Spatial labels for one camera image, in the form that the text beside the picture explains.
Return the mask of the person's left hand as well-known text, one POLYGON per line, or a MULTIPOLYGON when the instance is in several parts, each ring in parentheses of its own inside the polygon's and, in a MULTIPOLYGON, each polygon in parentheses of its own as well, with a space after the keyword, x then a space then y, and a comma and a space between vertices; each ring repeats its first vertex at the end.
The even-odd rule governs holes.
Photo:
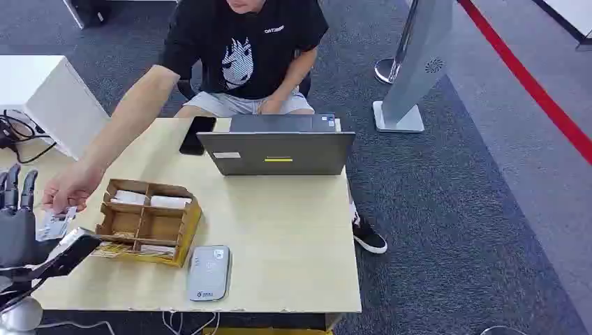
POLYGON ((281 114, 283 103, 283 100, 273 98, 265 99, 258 107, 257 114, 281 114))

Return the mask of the person's right hand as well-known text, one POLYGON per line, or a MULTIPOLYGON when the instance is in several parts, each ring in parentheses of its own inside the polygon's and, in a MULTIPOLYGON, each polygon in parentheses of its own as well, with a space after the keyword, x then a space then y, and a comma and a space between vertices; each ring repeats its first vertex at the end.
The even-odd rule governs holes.
POLYGON ((46 211, 61 214, 75 207, 78 212, 87 208, 87 200, 100 184, 105 170, 85 162, 74 162, 56 174, 45 186, 41 204, 46 211))

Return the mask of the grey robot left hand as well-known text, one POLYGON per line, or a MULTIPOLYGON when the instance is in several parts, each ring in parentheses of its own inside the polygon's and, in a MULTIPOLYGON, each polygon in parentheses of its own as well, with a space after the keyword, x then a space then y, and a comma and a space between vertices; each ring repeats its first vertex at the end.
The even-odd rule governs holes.
POLYGON ((13 282, 67 276, 101 244, 90 230, 68 230, 75 208, 66 214, 45 214, 36 222, 33 211, 37 170, 18 187, 20 165, 1 173, 1 275, 13 282))

